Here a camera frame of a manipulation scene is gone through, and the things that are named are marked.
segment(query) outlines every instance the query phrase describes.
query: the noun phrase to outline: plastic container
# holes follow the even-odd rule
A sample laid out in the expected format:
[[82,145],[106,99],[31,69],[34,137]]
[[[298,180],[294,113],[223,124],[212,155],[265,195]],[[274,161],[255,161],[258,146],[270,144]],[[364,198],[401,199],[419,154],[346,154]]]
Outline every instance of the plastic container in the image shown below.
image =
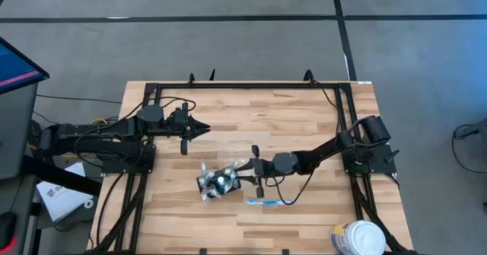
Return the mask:
[[335,249],[344,255],[382,255],[386,250],[386,237],[373,222],[336,225],[331,239]]

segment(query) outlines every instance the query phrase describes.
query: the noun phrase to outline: monitor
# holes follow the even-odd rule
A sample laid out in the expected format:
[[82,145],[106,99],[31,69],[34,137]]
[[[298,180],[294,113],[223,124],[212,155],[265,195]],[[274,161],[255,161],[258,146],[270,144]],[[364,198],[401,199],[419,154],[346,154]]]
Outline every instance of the monitor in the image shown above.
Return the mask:
[[46,71],[0,37],[0,94],[48,78]]

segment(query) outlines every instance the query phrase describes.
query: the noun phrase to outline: gray floor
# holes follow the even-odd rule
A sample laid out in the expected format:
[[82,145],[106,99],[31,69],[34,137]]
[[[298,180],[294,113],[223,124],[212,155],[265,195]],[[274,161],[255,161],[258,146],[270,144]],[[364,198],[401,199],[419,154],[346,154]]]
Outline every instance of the gray floor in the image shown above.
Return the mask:
[[[487,0],[342,0],[345,14],[487,13]],[[334,14],[333,0],[5,0],[0,17]],[[487,175],[455,162],[452,130],[487,117],[487,21],[347,22],[358,80],[373,81],[401,150],[401,196],[415,248],[485,250]],[[51,73],[39,92],[121,100],[128,80],[348,78],[334,21],[0,24],[0,36]],[[62,123],[117,115],[117,105],[38,98]],[[476,138],[457,143],[465,165],[487,170]],[[42,254],[81,252],[89,225],[46,230]]]

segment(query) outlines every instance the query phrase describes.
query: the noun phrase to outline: label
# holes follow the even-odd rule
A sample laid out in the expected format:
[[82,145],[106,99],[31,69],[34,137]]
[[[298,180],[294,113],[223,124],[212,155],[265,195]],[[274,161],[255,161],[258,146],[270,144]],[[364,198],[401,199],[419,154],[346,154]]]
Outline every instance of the label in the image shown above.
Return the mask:
[[331,240],[333,247],[344,255],[353,255],[346,242],[345,231],[349,224],[336,225],[332,230]]

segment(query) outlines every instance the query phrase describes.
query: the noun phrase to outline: wooden tabletop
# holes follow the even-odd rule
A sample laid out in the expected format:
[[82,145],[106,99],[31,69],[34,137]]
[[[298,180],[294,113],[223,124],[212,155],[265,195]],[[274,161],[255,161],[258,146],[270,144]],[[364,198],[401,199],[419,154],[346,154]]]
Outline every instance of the wooden tabletop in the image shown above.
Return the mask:
[[[142,101],[145,83],[128,82],[120,116]],[[370,83],[352,82],[352,91],[358,118],[379,114]],[[327,93],[334,102],[333,91]],[[247,162],[252,157],[251,145],[258,145],[261,158],[270,160],[277,152],[308,150],[333,138],[337,113],[320,89],[167,89],[162,95],[194,100],[197,107],[191,114],[211,125],[212,131],[188,143],[187,156],[180,154],[177,138],[154,139],[157,157],[148,177],[137,253],[198,253],[200,248],[207,248],[210,254],[281,253],[282,249],[336,253],[329,240],[331,227],[355,221],[349,177],[340,155],[321,163],[293,206],[247,205],[247,199],[256,198],[256,188],[245,182],[241,190],[204,206],[196,185],[202,161],[208,169],[216,170],[235,161]],[[174,107],[180,103],[171,104],[164,112],[169,114]],[[103,180],[100,201],[117,176],[111,174]],[[118,182],[107,203],[102,237],[119,217],[126,178],[124,175]],[[286,177],[280,185],[284,198],[294,199],[306,179]],[[379,174],[371,180],[379,216],[402,245],[412,248],[397,185]],[[279,198],[275,188],[264,190],[266,199]],[[131,230],[129,219],[125,248]]]

